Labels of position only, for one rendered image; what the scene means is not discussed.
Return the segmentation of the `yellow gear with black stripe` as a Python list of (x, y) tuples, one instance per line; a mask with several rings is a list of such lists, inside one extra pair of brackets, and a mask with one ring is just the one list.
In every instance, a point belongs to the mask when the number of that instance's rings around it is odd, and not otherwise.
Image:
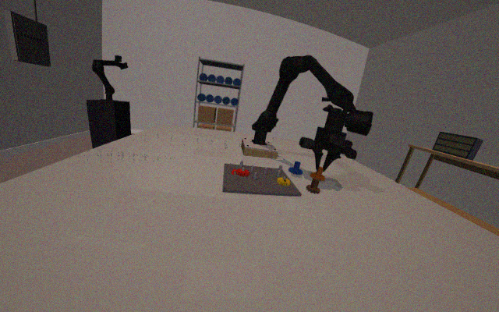
[(277, 179), (277, 183), (279, 183), (279, 185), (285, 185), (285, 186), (287, 185), (287, 186), (289, 186), (291, 182), (288, 179), (282, 180), (282, 178), (279, 177)]

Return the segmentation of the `orange gear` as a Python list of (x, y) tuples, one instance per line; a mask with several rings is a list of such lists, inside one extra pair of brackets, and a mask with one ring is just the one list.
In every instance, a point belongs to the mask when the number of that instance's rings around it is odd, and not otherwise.
[(316, 172), (311, 172), (311, 177), (317, 177), (320, 181), (324, 181), (325, 177), (322, 174), (324, 168), (319, 167)]

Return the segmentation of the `red gear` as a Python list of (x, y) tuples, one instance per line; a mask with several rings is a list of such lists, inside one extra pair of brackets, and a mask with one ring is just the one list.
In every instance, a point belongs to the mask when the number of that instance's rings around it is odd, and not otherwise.
[(248, 170), (245, 170), (245, 171), (242, 171), (242, 169), (237, 169), (236, 170), (236, 174), (239, 175), (239, 176), (242, 176), (242, 177), (244, 177), (244, 176), (247, 177), (249, 175), (249, 173), (250, 172)]

